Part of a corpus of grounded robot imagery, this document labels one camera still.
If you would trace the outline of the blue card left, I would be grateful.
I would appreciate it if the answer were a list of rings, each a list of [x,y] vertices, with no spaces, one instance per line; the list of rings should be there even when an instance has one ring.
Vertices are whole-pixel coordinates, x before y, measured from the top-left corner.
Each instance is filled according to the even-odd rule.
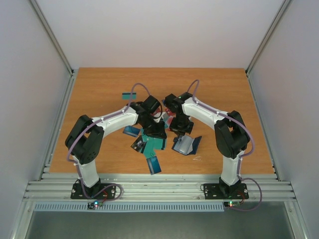
[[[124,127],[123,133],[132,137],[138,137],[140,134],[140,129],[133,126]]]

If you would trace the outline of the red VIP card left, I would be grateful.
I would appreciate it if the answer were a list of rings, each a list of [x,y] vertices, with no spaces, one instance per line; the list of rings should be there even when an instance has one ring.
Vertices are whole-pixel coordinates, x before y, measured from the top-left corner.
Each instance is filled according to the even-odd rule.
[[[156,119],[160,119],[161,116],[162,116],[162,112],[160,112],[160,111],[154,112],[153,115],[152,115],[153,119],[155,119],[155,120]]]

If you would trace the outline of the green card with stripe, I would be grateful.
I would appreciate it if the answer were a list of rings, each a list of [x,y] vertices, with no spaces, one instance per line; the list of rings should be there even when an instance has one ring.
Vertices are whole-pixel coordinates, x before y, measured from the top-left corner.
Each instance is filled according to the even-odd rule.
[[[140,150],[140,153],[142,153],[146,158],[155,157],[156,150],[165,150],[166,148],[166,139],[142,135],[142,140],[145,142],[145,145]]]

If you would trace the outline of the blue card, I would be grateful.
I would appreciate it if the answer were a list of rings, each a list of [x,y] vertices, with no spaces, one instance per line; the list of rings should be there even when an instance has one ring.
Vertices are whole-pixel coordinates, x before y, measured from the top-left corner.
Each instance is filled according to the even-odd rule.
[[[147,158],[147,164],[151,175],[161,173],[161,167],[156,156]]]
[[[140,129],[133,126],[124,127],[123,133],[132,137],[138,137],[140,134]]]

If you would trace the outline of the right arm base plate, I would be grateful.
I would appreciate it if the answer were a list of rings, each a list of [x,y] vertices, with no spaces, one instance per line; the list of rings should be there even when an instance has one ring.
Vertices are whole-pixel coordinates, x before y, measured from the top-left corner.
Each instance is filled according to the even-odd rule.
[[[244,183],[232,186],[224,186],[219,183],[206,183],[203,184],[203,191],[206,200],[249,199],[247,185]]]

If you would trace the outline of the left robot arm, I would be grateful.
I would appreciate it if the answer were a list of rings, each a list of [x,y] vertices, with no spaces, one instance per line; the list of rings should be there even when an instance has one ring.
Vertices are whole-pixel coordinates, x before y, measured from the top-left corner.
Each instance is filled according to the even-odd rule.
[[[161,103],[149,95],[142,102],[130,102],[122,109],[101,117],[90,118],[82,115],[65,140],[68,148],[67,160],[73,162],[83,185],[83,193],[88,198],[96,198],[100,194],[100,178],[97,174],[95,159],[99,154],[103,139],[122,128],[140,125],[142,127],[141,147],[147,146],[151,140],[157,140],[160,150],[165,148],[166,132],[164,122],[155,117],[157,109],[162,110]]]

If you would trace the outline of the black card lower left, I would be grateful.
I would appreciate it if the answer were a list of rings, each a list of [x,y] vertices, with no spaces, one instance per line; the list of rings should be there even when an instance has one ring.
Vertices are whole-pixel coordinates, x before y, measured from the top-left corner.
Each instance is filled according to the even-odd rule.
[[[140,135],[140,136],[133,142],[133,144],[131,145],[131,148],[132,148],[133,150],[135,150],[136,152],[143,153],[146,144],[147,144],[147,143],[143,140],[143,137]]]

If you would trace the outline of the blue card bottom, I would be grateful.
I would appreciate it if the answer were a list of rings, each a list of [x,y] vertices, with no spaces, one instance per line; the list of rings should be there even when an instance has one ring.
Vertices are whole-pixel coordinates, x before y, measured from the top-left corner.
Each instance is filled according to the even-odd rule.
[[[147,164],[151,175],[161,173],[161,167],[156,156],[147,158]]]

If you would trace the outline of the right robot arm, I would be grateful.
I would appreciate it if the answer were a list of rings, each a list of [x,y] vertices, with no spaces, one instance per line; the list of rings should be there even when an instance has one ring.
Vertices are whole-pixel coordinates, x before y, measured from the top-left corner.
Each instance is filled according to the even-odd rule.
[[[223,155],[223,169],[219,178],[219,190],[224,197],[232,197],[240,185],[240,167],[244,151],[252,141],[241,115],[237,111],[230,113],[215,109],[185,92],[180,96],[170,94],[163,104],[175,114],[169,129],[177,135],[175,145],[185,140],[193,128],[193,117],[215,132],[216,146]]]

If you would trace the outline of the lone green card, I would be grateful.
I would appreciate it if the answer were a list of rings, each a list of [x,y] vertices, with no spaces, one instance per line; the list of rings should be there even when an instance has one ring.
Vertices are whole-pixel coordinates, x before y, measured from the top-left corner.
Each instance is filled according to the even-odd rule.
[[[132,99],[132,100],[135,100],[137,98],[137,93],[136,92],[123,92],[122,93],[122,100],[129,100],[129,99]]]

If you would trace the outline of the white red card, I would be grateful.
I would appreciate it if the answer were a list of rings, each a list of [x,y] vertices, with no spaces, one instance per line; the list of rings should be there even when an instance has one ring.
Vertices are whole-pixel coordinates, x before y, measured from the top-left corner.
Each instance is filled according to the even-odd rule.
[[[169,128],[169,126],[170,126],[170,124],[171,124],[173,118],[174,118],[174,116],[169,116],[169,115],[167,115],[167,114],[164,114],[164,115],[162,116],[162,119],[163,119],[163,121],[164,121],[164,127],[165,127],[165,129]]]

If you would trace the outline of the navy blue card holder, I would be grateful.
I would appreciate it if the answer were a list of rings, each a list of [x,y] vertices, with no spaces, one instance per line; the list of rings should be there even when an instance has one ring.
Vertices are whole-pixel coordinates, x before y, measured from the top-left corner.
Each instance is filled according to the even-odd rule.
[[[188,135],[178,136],[173,139],[172,150],[182,155],[196,155],[202,136],[192,138]]]

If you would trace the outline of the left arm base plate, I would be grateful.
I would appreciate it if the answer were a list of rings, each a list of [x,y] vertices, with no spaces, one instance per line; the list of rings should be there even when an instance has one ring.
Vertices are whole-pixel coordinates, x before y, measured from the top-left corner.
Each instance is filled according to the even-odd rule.
[[[73,200],[102,200],[102,199],[114,199],[117,192],[116,186],[110,183],[101,183],[92,188],[84,186],[85,191],[82,188],[80,182],[74,183],[71,189],[70,198]]]

